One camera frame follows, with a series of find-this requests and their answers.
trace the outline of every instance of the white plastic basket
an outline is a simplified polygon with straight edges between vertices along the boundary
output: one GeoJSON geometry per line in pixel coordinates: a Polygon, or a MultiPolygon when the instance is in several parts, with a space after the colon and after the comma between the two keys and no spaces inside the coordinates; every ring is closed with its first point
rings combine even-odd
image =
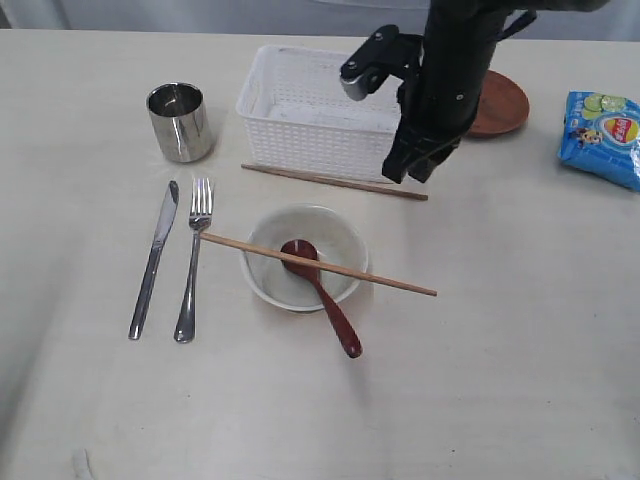
{"type": "Polygon", "coordinates": [[[236,105],[254,162],[362,181],[381,174],[400,119],[399,81],[354,102],[340,85],[347,54],[266,46],[236,105]]]}

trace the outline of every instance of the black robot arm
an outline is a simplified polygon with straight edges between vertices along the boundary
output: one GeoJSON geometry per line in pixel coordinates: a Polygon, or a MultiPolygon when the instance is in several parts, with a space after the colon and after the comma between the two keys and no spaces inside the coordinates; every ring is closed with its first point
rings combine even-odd
{"type": "Polygon", "coordinates": [[[459,145],[475,120],[496,44],[536,18],[536,10],[592,11],[609,0],[432,0],[424,36],[379,28],[345,62],[342,85],[354,100],[374,93],[389,75],[402,116],[382,174],[425,182],[459,145]],[[527,10],[504,29],[514,10],[527,10]]]}

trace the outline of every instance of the snack bag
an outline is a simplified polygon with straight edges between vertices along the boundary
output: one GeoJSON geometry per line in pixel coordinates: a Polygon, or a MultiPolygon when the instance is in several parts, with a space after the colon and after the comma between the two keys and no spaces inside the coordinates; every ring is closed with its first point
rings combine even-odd
{"type": "Polygon", "coordinates": [[[623,97],[570,92],[558,157],[640,192],[640,107],[623,97]]]}

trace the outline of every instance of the wooden chopstick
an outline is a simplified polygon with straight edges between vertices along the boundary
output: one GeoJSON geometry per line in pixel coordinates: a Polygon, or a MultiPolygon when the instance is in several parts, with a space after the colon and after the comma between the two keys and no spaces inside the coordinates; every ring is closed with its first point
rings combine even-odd
{"type": "Polygon", "coordinates": [[[424,202],[429,199],[428,195],[423,193],[407,192],[405,190],[395,190],[388,187],[380,187],[368,183],[358,183],[349,180],[340,180],[338,178],[323,177],[314,173],[302,172],[300,170],[287,170],[284,168],[268,167],[263,165],[253,165],[243,163],[240,165],[245,170],[253,170],[254,172],[269,173],[280,177],[295,178],[305,182],[322,183],[324,185],[333,185],[334,187],[353,188],[355,190],[363,190],[365,192],[381,193],[382,195],[391,195],[394,197],[408,198],[409,200],[419,200],[424,202]]]}
{"type": "Polygon", "coordinates": [[[232,238],[221,237],[212,233],[203,232],[200,234],[200,238],[207,242],[217,243],[218,245],[224,245],[226,247],[242,250],[243,252],[255,253],[258,255],[264,255],[265,257],[277,258],[298,265],[304,265],[305,267],[313,267],[320,270],[326,270],[327,272],[333,272],[346,277],[357,278],[366,282],[378,283],[380,285],[386,285],[388,287],[399,288],[401,290],[408,290],[409,292],[421,293],[423,295],[430,295],[435,297],[438,292],[429,288],[419,287],[418,285],[412,285],[410,283],[399,282],[390,278],[379,277],[377,275],[371,275],[370,273],[360,272],[351,268],[342,267],[340,265],[333,265],[331,263],[318,262],[317,260],[311,260],[309,258],[298,257],[296,255],[289,255],[288,253],[279,252],[277,250],[271,250],[270,248],[261,247],[260,245],[253,245],[251,243],[241,242],[232,238]]]}

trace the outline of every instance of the red spoon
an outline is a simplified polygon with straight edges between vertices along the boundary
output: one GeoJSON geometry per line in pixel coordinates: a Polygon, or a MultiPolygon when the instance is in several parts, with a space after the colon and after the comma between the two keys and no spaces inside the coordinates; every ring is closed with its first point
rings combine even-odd
{"type": "MultiPolygon", "coordinates": [[[[291,240],[285,243],[280,249],[283,253],[290,255],[296,255],[298,257],[309,258],[311,260],[318,260],[318,251],[311,242],[306,240],[291,240]]],[[[358,339],[358,335],[353,330],[353,327],[344,316],[340,307],[333,301],[333,298],[327,293],[327,291],[320,283],[320,270],[313,267],[305,267],[304,265],[296,265],[295,263],[282,261],[284,268],[291,273],[298,275],[299,277],[307,280],[318,292],[320,300],[327,312],[327,316],[331,321],[331,325],[338,336],[338,340],[342,344],[342,348],[351,358],[358,358],[362,355],[362,345],[358,339]]]]}

